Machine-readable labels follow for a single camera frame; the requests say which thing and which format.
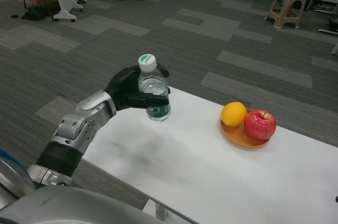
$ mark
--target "apple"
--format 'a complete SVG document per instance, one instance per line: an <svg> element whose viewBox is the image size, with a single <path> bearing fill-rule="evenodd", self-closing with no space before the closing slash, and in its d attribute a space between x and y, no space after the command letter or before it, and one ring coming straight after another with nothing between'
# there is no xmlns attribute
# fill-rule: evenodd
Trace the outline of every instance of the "apple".
<svg viewBox="0 0 338 224"><path fill-rule="evenodd" d="M277 122L273 115L264 110L254 110L244 119L245 132L253 139L267 141L276 131Z"/></svg>

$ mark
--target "lemon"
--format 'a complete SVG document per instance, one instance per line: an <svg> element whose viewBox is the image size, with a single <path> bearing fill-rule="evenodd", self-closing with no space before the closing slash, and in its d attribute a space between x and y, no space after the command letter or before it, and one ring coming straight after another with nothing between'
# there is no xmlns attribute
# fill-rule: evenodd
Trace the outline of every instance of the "lemon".
<svg viewBox="0 0 338 224"><path fill-rule="evenodd" d="M231 102L222 110L221 120L229 127L239 126L247 114L247 109L241 102Z"/></svg>

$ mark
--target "gray carpet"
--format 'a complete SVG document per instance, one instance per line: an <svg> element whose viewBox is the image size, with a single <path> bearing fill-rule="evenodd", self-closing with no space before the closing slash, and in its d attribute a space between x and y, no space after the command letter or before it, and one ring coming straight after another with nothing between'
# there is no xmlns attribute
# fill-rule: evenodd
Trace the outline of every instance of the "gray carpet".
<svg viewBox="0 0 338 224"><path fill-rule="evenodd" d="M306 12L299 30L275 30L273 0L88 0L76 23L12 19L21 0L0 0L0 147L34 163L62 114L103 89L144 53L172 87L225 105L271 111L280 126L338 146L337 37L328 16ZM142 208L146 197L84 161L76 186Z"/></svg>

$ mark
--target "plastic bottle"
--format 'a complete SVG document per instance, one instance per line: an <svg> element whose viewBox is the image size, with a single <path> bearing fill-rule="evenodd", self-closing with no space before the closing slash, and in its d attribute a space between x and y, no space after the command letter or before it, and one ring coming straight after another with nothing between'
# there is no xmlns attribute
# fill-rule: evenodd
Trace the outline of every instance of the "plastic bottle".
<svg viewBox="0 0 338 224"><path fill-rule="evenodd" d="M155 56L152 54L142 55L138 59L138 65L141 69L138 78L138 89L144 93L168 97L168 86L161 71L157 68ZM170 113L170 104L163 107L147 108L148 117L157 122L168 119Z"/></svg>

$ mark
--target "bottle cap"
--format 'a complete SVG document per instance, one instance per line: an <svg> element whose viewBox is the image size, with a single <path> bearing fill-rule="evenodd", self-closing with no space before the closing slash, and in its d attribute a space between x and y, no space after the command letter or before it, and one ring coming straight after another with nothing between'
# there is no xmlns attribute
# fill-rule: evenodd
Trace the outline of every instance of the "bottle cap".
<svg viewBox="0 0 338 224"><path fill-rule="evenodd" d="M152 54L144 54L138 59L138 65L142 72L151 72L156 69L156 58Z"/></svg>

